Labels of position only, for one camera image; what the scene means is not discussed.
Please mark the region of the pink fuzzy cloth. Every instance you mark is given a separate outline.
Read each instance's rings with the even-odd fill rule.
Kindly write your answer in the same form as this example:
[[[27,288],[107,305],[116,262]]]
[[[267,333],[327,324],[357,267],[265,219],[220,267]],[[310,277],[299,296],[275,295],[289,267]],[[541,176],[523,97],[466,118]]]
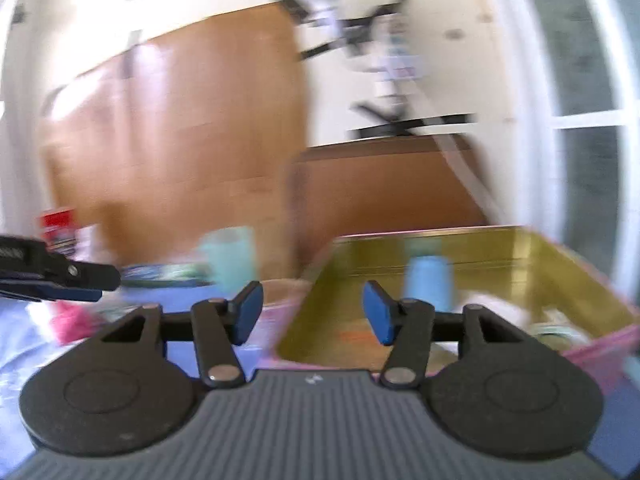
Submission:
[[[92,304],[55,301],[50,326],[59,344],[71,344],[94,335],[106,324],[104,316]]]

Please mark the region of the blue pencil case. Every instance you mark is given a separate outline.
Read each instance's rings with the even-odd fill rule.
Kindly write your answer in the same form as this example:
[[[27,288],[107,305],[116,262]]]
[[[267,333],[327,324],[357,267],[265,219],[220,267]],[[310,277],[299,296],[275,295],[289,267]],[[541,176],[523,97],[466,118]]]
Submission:
[[[450,312],[454,302],[454,280],[449,261],[435,255],[411,258],[402,294],[405,298],[431,304],[437,312]]]

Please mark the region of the white tissue pack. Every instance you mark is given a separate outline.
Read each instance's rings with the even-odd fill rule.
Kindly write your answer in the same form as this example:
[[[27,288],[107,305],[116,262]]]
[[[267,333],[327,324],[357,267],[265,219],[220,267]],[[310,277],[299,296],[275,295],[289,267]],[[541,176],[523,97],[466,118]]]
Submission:
[[[512,304],[508,300],[504,300],[498,296],[491,295],[489,292],[479,292],[478,290],[462,290],[454,295],[451,311],[461,313],[463,307],[467,304],[479,304],[480,306],[491,310],[500,318],[504,318],[506,322],[511,323],[520,330],[527,330],[532,320],[529,310]]]

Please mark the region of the clear tape roll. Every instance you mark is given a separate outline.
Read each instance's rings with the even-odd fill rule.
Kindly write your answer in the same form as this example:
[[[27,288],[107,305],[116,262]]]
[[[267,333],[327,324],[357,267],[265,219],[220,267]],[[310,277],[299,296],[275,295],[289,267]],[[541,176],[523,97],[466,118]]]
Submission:
[[[542,312],[541,319],[528,326],[528,333],[556,352],[567,352],[591,344],[590,335],[556,309]]]

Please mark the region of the red snack box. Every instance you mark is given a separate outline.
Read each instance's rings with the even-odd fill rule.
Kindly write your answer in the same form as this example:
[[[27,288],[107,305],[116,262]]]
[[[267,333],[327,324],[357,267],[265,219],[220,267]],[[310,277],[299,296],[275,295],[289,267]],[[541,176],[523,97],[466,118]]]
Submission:
[[[73,208],[45,211],[39,219],[41,237],[51,252],[66,257],[75,255],[77,228]]]

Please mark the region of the blue patterned tablecloth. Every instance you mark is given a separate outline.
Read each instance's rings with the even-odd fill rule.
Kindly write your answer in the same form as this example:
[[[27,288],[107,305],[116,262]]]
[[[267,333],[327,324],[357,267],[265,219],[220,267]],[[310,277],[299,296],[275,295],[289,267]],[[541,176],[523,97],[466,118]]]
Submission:
[[[167,312],[188,310],[192,304],[219,297],[215,285],[180,288],[126,288],[117,295],[125,304],[161,304]],[[26,380],[64,353],[64,347],[40,334],[27,304],[1,301],[1,477],[6,478],[34,452],[18,409]],[[639,390],[622,379],[606,396],[600,426],[589,448],[601,463],[625,477],[639,466]]]

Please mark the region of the pink macaron biscuit tin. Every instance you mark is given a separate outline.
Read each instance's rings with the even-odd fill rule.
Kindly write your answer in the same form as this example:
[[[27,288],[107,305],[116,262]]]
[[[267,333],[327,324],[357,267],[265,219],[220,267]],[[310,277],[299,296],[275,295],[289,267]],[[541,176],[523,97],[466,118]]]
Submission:
[[[306,296],[271,357],[289,367],[379,370],[388,355],[361,307],[377,281],[400,299],[442,312],[482,306],[544,338],[613,389],[639,344],[639,312],[569,249],[519,226],[481,226],[339,237],[303,274]]]

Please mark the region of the teal plastic mug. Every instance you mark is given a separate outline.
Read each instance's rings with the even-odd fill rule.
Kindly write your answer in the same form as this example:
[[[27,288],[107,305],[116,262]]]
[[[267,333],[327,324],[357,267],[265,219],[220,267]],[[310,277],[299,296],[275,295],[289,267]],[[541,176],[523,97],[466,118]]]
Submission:
[[[248,282],[258,280],[252,228],[232,226],[207,233],[200,251],[209,265],[212,281],[225,297],[233,297]]]

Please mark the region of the blue green toothpaste box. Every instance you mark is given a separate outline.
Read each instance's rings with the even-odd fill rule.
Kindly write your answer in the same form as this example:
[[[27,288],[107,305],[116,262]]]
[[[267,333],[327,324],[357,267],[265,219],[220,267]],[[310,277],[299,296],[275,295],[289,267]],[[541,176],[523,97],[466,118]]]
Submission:
[[[120,269],[122,286],[171,288],[207,286],[213,283],[207,266],[199,263],[148,263]]]

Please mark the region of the brown woven chair back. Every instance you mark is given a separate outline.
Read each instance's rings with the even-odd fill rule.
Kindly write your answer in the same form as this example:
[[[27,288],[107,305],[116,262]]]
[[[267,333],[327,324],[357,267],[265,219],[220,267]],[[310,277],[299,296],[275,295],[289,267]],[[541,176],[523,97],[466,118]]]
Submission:
[[[288,170],[293,268],[343,235],[484,226],[488,217],[440,151],[451,141],[477,177],[467,136],[376,138],[308,148]]]

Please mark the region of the white power strip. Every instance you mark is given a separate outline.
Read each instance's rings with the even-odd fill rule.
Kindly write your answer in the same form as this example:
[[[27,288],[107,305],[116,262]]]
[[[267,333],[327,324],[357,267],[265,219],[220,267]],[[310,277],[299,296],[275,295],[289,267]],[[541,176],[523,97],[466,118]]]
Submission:
[[[400,12],[375,18],[371,27],[375,96],[399,110],[408,104],[405,86],[422,76],[422,61],[411,52],[408,18]]]

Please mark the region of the white framed frosted window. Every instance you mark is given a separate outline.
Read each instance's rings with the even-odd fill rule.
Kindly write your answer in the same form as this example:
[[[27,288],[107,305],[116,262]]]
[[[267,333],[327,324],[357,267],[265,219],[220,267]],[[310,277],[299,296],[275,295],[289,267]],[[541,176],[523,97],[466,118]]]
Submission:
[[[639,298],[639,0],[497,0],[520,122],[518,221]]]

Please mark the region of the wood-pattern wall sheet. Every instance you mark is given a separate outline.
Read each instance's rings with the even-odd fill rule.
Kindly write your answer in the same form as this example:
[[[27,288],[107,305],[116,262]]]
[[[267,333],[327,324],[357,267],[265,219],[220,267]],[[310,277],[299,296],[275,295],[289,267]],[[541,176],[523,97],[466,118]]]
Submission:
[[[293,272],[286,178],[305,148],[307,81],[273,3],[219,14],[74,79],[40,122],[53,199],[120,264],[192,254],[248,226],[258,273]]]

